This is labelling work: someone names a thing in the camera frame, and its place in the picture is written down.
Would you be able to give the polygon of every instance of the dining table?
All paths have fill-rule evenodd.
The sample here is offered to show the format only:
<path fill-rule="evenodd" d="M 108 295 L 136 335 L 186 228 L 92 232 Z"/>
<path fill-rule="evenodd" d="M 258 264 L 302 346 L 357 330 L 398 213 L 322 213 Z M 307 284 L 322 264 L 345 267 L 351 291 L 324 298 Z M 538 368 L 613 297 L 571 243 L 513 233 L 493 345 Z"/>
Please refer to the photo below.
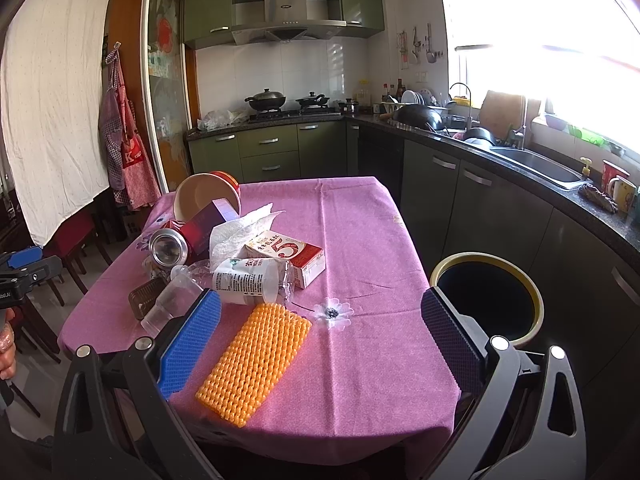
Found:
<path fill-rule="evenodd" d="M 84 344 L 98 353 L 121 351 L 146 335 L 127 298 L 149 279 L 148 238 L 174 218 L 174 196 L 160 198 L 140 236 L 69 315 L 58 337 L 69 355 Z M 273 211 L 284 212 L 271 230 L 324 249 L 326 269 L 287 305 L 311 329 L 238 428 L 195 397 L 253 309 L 223 303 L 219 325 L 168 402 L 196 441 L 318 465 L 401 445 L 407 477 L 419 478 L 452 433 L 460 390 L 422 321 L 429 283 L 388 190 L 374 177 L 292 180 L 242 184 L 240 199 L 242 214 L 273 203 Z M 327 301 L 341 304 L 348 321 L 316 319 L 316 306 Z"/>

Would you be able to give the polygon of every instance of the bright window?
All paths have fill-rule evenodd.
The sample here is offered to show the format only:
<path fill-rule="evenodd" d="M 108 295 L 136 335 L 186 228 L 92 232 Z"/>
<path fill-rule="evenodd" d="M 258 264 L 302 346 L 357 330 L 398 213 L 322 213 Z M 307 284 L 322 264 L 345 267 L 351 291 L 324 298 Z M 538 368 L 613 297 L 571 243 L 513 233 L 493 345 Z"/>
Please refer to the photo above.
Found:
<path fill-rule="evenodd" d="M 617 120 L 640 102 L 640 34 L 615 0 L 444 2 L 450 79 L 474 106 L 489 89 L 550 98 L 565 120 L 640 152 L 638 129 Z"/>

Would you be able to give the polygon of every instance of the range hood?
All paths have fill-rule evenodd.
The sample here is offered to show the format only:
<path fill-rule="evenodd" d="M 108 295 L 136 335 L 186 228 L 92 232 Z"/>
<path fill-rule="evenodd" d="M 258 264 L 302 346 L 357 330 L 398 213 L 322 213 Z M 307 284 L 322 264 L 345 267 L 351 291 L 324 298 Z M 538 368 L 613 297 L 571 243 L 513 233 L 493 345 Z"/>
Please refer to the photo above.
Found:
<path fill-rule="evenodd" d="M 306 0 L 264 0 L 264 22 L 235 25 L 236 44 L 260 41 L 328 40 L 347 26 L 342 20 L 310 20 Z"/>

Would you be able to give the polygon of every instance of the white flower pattern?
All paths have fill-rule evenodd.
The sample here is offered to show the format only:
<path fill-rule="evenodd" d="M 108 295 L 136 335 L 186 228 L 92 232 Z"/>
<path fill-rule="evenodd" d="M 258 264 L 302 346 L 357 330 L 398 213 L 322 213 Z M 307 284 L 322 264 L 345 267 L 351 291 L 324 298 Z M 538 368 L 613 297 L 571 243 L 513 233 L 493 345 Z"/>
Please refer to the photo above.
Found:
<path fill-rule="evenodd" d="M 351 324 L 349 316 L 352 314 L 349 303 L 340 303 L 338 298 L 324 298 L 322 304 L 314 305 L 312 315 L 316 320 L 325 322 L 329 329 L 335 328 L 341 332 Z"/>

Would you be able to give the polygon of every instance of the black countertop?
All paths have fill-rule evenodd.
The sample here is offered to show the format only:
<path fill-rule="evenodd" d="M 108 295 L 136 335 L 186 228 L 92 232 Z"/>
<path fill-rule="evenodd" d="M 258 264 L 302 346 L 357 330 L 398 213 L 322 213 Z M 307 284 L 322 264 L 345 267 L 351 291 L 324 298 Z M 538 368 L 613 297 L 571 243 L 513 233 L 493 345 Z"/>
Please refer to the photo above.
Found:
<path fill-rule="evenodd" d="M 235 132 L 244 132 L 245 130 L 268 128 L 270 126 L 284 126 L 286 124 L 302 123 L 321 123 L 325 121 L 341 121 L 343 119 L 344 115 L 340 115 L 339 112 L 336 112 L 335 114 L 307 114 L 292 117 L 282 117 L 277 119 L 264 119 L 255 122 L 239 123 L 235 126 L 220 128 L 219 130 L 213 130 L 212 132 L 201 132 L 199 129 L 193 128 L 184 135 L 184 139 L 189 142 L 190 140 L 206 139 L 207 137 L 217 137 L 220 135 L 232 134 Z"/>
<path fill-rule="evenodd" d="M 420 142 L 455 158 L 466 160 L 509 182 L 513 182 L 517 186 L 539 196 L 542 200 L 549 202 L 553 207 L 578 222 L 578 224 L 593 233 L 604 244 L 615 251 L 635 272 L 640 274 L 640 227 L 633 224 L 631 218 L 627 217 L 627 215 L 607 213 L 581 197 L 577 189 L 571 191 L 560 189 L 545 179 L 530 173 L 516 164 L 511 164 L 508 160 L 492 155 L 490 152 L 476 148 L 471 144 L 463 144 L 462 142 L 447 137 L 431 134 L 419 128 L 406 126 L 405 124 L 396 123 L 395 121 L 387 123 L 381 121 L 377 116 L 325 114 L 279 118 L 257 123 L 241 123 L 237 126 L 221 128 L 213 132 L 200 132 L 194 129 L 185 134 L 185 140 L 204 139 L 206 137 L 220 136 L 241 132 L 243 130 L 253 130 L 255 128 L 283 126 L 284 124 L 340 120 L 372 126 L 390 134 L 398 135 L 414 142 Z"/>

